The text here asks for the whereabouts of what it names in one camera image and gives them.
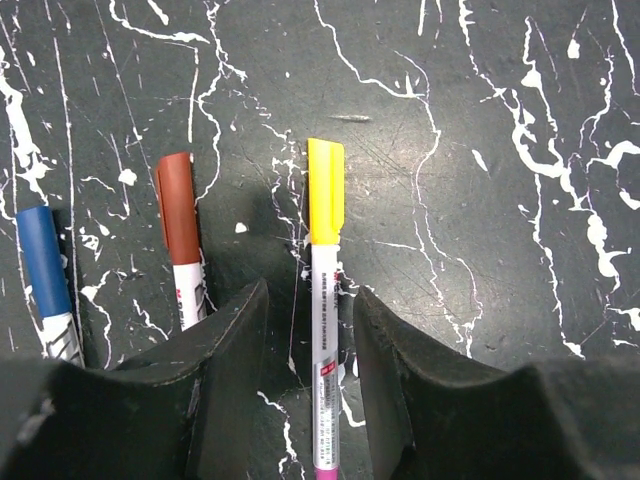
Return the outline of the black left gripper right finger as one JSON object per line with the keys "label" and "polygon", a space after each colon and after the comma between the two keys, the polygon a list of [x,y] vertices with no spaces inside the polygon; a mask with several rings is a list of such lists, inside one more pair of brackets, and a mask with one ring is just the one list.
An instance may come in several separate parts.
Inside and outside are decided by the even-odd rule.
{"label": "black left gripper right finger", "polygon": [[377,479],[635,479],[639,362],[547,360],[504,372],[398,317],[353,305]]}

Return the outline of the purple white pen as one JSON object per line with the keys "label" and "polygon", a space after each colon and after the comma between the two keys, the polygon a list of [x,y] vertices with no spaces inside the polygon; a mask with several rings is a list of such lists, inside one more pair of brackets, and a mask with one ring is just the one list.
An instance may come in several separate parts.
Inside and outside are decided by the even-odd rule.
{"label": "purple white pen", "polygon": [[311,248],[313,464],[318,479],[339,470],[338,305],[336,245]]}

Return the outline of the red white pen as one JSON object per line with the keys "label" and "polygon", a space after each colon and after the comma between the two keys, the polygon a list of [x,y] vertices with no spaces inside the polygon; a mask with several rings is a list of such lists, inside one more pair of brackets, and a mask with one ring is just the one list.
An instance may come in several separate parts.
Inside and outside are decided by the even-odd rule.
{"label": "red white pen", "polygon": [[180,327],[185,331],[207,316],[203,270],[199,260],[172,269]]}

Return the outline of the yellow pen cap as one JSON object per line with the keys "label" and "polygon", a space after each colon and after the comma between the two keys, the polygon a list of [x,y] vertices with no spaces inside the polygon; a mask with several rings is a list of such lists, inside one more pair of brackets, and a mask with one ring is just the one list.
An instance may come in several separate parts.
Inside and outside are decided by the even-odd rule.
{"label": "yellow pen cap", "polygon": [[313,245],[336,245],[345,222],[345,149],[308,139],[309,220]]}

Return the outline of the brown pen cap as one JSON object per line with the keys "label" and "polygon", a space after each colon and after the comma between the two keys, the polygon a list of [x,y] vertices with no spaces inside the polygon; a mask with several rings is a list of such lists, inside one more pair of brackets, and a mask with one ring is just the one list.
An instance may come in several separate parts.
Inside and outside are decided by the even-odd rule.
{"label": "brown pen cap", "polygon": [[200,260],[190,155],[162,157],[155,170],[160,219],[165,245],[174,266]]}

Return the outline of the blue white pen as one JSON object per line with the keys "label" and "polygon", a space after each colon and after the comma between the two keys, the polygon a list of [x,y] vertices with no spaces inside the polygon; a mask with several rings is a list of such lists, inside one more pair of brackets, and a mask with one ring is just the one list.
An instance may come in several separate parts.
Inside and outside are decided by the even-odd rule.
{"label": "blue white pen", "polygon": [[73,315],[70,312],[44,317],[42,335],[46,356],[84,367],[84,357]]}

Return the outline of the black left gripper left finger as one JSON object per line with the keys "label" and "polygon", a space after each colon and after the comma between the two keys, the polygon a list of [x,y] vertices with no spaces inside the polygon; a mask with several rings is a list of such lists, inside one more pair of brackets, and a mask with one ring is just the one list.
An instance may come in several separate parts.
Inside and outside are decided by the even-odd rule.
{"label": "black left gripper left finger", "polygon": [[112,370],[3,361],[2,477],[244,478],[268,306],[255,281]]}

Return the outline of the blue pen cap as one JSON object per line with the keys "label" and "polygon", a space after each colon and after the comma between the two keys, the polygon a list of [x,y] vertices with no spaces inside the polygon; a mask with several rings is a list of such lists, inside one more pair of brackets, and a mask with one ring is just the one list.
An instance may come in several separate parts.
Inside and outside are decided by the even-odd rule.
{"label": "blue pen cap", "polygon": [[72,311],[52,211],[41,205],[16,215],[34,299],[42,317]]}

